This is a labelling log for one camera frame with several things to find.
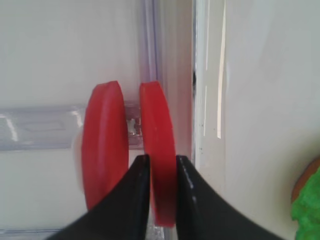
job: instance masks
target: red rubber wheel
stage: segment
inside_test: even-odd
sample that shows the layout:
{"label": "red rubber wheel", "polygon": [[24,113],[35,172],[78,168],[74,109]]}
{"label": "red rubber wheel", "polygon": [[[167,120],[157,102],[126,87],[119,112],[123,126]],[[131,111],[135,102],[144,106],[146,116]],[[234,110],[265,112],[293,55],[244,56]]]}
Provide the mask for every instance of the red rubber wheel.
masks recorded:
{"label": "red rubber wheel", "polygon": [[150,157],[151,207],[155,224],[176,222],[177,165],[172,122],[165,95],[157,81],[140,86],[144,151]]}
{"label": "red rubber wheel", "polygon": [[124,97],[117,81],[97,85],[85,111],[81,147],[83,188],[90,210],[128,170]]}

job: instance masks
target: green foam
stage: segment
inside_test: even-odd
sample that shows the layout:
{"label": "green foam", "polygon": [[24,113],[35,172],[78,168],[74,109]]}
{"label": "green foam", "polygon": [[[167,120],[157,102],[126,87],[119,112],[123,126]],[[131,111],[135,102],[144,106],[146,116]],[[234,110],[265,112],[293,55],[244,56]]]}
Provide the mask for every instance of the green foam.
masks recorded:
{"label": "green foam", "polygon": [[291,217],[299,223],[296,240],[320,240],[320,168],[293,202]]}

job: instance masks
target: white surface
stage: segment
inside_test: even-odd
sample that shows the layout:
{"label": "white surface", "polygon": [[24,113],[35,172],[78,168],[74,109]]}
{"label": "white surface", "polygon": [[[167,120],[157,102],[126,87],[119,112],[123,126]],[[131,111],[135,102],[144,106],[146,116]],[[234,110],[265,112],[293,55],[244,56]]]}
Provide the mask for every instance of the white surface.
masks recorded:
{"label": "white surface", "polygon": [[221,140],[216,119],[223,1],[210,1],[197,56],[204,62],[197,76],[202,99],[205,86],[208,91],[197,167],[236,209],[287,240],[297,229],[290,217],[293,185],[320,154],[319,7],[312,0],[226,1]]}
{"label": "white surface", "polygon": [[[0,108],[86,103],[113,80],[138,100],[139,3],[0,0]],[[85,211],[71,150],[0,153],[0,229],[60,228]]]}
{"label": "white surface", "polygon": [[138,9],[139,0],[0,0],[0,107],[86,103],[114,80],[137,100]]}
{"label": "white surface", "polygon": [[0,153],[0,195],[0,229],[61,228],[87,211],[71,150]]}

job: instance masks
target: transparent plastic strip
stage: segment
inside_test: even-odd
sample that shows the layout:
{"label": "transparent plastic strip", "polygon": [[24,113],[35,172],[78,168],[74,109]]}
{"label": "transparent plastic strip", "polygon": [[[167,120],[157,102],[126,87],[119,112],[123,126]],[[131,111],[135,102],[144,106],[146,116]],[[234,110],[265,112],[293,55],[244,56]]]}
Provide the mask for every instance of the transparent plastic strip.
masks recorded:
{"label": "transparent plastic strip", "polygon": [[59,229],[0,230],[0,240],[44,240]]}
{"label": "transparent plastic strip", "polygon": [[[0,109],[0,151],[68,149],[83,126],[84,104]],[[130,149],[143,147],[140,109],[125,104]]]}
{"label": "transparent plastic strip", "polygon": [[163,87],[162,78],[162,38],[160,22],[160,1],[141,0],[142,8],[142,64],[148,66],[144,69],[142,82],[158,81]]}

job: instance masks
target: red plastic disc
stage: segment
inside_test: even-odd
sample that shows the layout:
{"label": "red plastic disc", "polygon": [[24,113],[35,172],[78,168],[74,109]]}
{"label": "red plastic disc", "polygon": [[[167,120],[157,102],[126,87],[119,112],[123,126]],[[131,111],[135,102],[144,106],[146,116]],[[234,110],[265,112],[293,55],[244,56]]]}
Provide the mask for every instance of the red plastic disc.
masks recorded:
{"label": "red plastic disc", "polygon": [[117,81],[97,85],[85,111],[81,147],[83,188],[90,210],[128,170],[124,98]]}
{"label": "red plastic disc", "polygon": [[155,224],[173,227],[176,222],[177,165],[169,108],[157,81],[140,86],[144,151],[150,157],[150,194]]}

